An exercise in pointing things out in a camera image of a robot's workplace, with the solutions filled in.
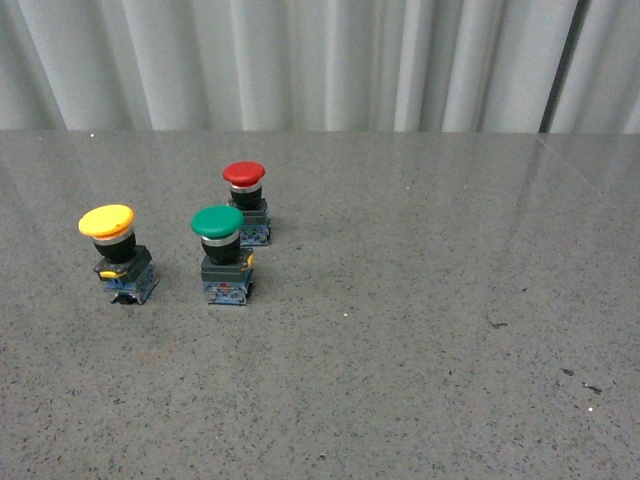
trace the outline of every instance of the red push button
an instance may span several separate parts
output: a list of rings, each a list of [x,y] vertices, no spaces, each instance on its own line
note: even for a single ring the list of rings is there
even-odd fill
[[[264,167],[258,162],[236,162],[222,172],[222,178],[237,187],[250,187],[264,177]]]

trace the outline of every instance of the speckled stone surface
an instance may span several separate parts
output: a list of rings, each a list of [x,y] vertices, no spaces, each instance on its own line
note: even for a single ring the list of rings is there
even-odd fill
[[[272,244],[209,306],[242,159]],[[113,202],[141,307],[77,231]],[[639,206],[637,136],[0,133],[0,478],[638,478]]]

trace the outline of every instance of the green push button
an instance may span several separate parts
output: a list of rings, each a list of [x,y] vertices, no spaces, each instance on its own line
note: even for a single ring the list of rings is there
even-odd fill
[[[201,237],[224,238],[244,223],[242,212],[235,207],[215,205],[196,213],[191,220],[191,230]]]

